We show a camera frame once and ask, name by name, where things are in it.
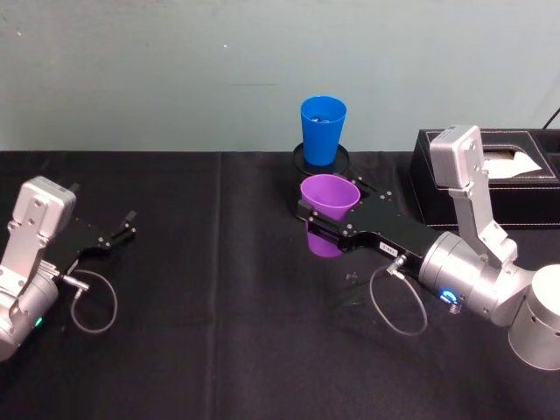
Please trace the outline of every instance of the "black saucer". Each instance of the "black saucer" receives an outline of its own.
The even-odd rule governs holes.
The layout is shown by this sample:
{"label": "black saucer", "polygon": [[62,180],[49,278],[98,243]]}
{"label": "black saucer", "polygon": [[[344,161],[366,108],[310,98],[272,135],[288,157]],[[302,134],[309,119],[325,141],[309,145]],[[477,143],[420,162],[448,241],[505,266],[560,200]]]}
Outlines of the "black saucer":
{"label": "black saucer", "polygon": [[305,176],[317,175],[319,173],[343,174],[347,171],[348,166],[350,165],[350,157],[348,156],[348,150],[339,144],[339,148],[336,150],[334,162],[328,164],[327,166],[315,166],[305,161],[304,144],[300,143],[296,146],[296,149],[294,149],[294,164]]}

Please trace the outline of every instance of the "white tissue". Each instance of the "white tissue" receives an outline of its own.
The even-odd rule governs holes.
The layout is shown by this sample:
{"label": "white tissue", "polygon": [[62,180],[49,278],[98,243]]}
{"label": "white tissue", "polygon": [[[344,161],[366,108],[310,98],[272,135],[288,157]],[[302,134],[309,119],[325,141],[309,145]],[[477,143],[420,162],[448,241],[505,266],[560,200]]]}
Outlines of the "white tissue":
{"label": "white tissue", "polygon": [[485,151],[483,169],[488,171],[489,179],[507,179],[541,167],[521,151],[513,156],[508,151]]}

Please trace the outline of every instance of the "screw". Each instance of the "screw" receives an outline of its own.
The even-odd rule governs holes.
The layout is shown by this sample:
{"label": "screw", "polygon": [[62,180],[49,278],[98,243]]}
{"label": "screw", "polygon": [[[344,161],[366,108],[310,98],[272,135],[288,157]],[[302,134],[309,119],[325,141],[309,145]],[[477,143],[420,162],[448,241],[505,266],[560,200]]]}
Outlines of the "screw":
{"label": "screw", "polygon": [[461,312],[461,304],[450,304],[449,313],[451,315],[458,315]]}

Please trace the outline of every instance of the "teal wall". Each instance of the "teal wall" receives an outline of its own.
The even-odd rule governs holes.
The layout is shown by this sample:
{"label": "teal wall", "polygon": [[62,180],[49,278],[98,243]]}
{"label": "teal wall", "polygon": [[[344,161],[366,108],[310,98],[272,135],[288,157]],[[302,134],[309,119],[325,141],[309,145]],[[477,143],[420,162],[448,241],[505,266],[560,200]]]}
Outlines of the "teal wall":
{"label": "teal wall", "polygon": [[287,151],[298,105],[348,106],[350,150],[420,128],[542,126],[550,0],[0,0],[0,148]]}

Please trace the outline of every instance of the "blue led light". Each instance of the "blue led light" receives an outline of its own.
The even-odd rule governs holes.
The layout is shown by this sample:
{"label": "blue led light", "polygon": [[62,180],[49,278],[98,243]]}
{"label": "blue led light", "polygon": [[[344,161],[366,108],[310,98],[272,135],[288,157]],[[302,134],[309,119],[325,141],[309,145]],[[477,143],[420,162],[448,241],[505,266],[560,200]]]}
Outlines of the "blue led light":
{"label": "blue led light", "polygon": [[450,289],[442,289],[439,292],[439,298],[447,304],[456,304],[458,301],[455,292]]}

